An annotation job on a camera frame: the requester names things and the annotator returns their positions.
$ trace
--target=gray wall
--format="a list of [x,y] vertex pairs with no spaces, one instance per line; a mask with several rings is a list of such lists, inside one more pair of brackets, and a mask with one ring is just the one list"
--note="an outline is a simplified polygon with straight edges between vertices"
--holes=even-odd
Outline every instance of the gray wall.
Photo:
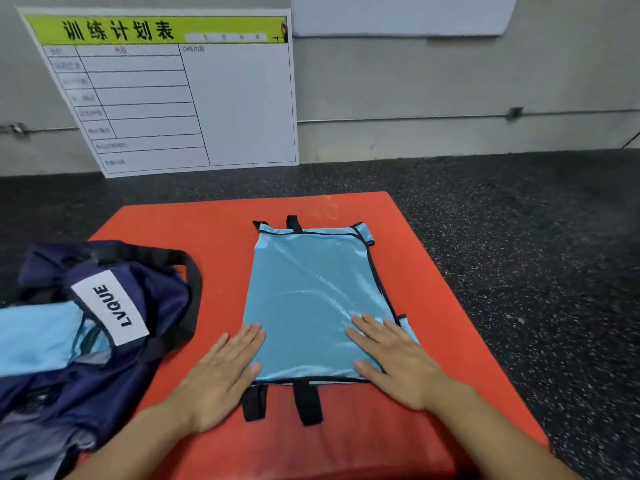
[[[14,4],[288,7],[289,0],[0,0],[0,122],[74,126]],[[640,0],[518,0],[498,39],[297,39],[299,120],[640,109]],[[619,148],[638,114],[299,125],[300,161]],[[0,175],[97,170],[78,132],[0,136]]]

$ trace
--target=person's left hand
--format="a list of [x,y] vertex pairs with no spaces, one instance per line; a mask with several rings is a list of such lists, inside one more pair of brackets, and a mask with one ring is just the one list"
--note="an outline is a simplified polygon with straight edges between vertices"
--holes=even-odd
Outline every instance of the person's left hand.
[[260,323],[243,325],[231,340],[223,334],[167,398],[164,405],[185,417],[188,433],[217,426],[238,405],[262,368],[259,362],[247,365],[264,336]]

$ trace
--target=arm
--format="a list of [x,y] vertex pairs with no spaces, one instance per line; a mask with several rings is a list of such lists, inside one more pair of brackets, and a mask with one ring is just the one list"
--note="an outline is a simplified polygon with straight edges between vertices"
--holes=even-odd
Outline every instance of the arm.
[[382,365],[356,361],[356,371],[396,401],[436,414],[476,462],[486,480],[578,480],[580,477],[516,428],[470,386],[448,377],[391,320],[352,317],[362,332],[347,335]]
[[225,333],[164,403],[138,414],[68,480],[142,480],[178,441],[218,425],[260,372],[246,368],[264,341],[260,324]]

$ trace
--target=yellow-green banner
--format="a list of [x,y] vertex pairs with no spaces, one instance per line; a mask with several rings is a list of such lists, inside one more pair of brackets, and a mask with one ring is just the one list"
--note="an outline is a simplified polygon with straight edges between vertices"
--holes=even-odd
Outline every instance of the yellow-green banner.
[[285,16],[24,16],[43,45],[289,41]]

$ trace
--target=black speckled floor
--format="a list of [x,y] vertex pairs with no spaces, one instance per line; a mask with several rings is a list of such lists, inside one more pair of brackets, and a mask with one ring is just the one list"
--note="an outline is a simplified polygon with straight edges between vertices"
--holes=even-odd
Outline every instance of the black speckled floor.
[[387,191],[556,449],[640,477],[640,151],[0,179],[0,301],[35,240],[123,205]]

